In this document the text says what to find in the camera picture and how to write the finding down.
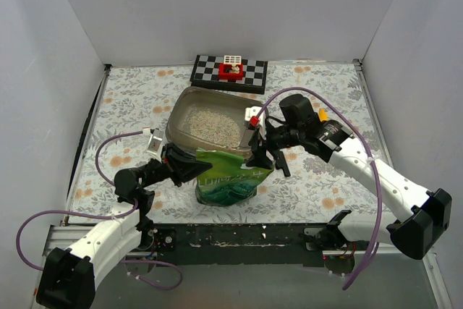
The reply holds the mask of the green litter bag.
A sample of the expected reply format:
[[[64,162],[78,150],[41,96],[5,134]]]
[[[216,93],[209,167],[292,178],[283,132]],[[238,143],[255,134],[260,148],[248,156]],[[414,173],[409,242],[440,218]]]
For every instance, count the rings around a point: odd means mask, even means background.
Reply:
[[[212,164],[196,178],[197,201],[207,206],[227,207],[251,199],[274,170],[248,167],[243,157],[223,151],[198,149],[196,159]]]

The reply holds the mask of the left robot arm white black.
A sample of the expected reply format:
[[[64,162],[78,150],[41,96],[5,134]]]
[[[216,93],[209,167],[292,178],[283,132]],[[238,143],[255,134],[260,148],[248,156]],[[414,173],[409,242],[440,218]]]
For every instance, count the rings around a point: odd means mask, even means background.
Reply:
[[[118,171],[114,177],[117,202],[110,215],[68,248],[56,247],[48,254],[37,303],[46,308],[89,308],[98,285],[128,252],[153,245],[154,223],[147,215],[154,193],[146,188],[166,179],[179,187],[211,168],[212,164],[168,143],[160,158]]]

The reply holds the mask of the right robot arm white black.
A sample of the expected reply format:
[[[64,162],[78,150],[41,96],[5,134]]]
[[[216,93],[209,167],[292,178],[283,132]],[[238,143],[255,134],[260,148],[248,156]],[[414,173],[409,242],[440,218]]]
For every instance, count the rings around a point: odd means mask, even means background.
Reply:
[[[367,143],[345,124],[315,111],[301,94],[287,96],[279,107],[284,116],[277,127],[263,107],[245,110],[245,124],[252,130],[252,155],[247,166],[275,166],[289,176],[283,149],[301,146],[332,167],[359,182],[377,197],[380,208],[372,221],[359,219],[350,210],[336,214],[325,229],[313,236],[321,247],[344,249],[352,242],[375,241],[395,246],[411,259],[420,260],[448,229],[452,197],[444,189],[429,190],[407,179],[384,161],[373,158]]]

